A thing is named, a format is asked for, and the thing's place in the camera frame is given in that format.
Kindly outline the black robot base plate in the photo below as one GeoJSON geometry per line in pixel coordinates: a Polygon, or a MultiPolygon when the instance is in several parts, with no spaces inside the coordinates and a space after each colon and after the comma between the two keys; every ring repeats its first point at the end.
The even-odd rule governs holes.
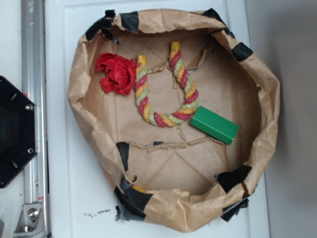
{"type": "Polygon", "coordinates": [[[36,105],[0,77],[0,187],[7,187],[37,154],[36,105]]]}

